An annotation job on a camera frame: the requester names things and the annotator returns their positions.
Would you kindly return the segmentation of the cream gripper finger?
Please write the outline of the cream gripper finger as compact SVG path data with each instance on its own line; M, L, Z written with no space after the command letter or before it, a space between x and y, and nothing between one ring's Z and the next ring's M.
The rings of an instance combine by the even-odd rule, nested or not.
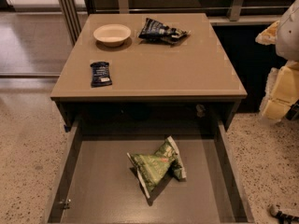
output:
M264 29L261 33L259 33L255 41L261 45L275 45L277 41L277 29L278 29L279 21L273 22L266 29Z
M299 62L287 61L281 68L272 68L265 85L260 114L269 120L281 120L299 100Z

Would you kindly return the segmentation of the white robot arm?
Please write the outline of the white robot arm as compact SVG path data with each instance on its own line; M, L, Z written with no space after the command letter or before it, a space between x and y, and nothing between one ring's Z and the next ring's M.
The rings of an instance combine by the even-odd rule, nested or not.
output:
M274 45L277 56L287 62L272 68L265 85L260 115L270 122L280 122L299 100L299 0L295 0L279 21L259 33L255 41Z

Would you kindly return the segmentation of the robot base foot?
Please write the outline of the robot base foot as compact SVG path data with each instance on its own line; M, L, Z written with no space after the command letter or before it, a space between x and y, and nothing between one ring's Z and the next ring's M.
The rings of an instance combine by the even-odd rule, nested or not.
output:
M280 205L272 204L269 208L270 215L278 219L279 224L292 224L299 222L299 210L283 208Z

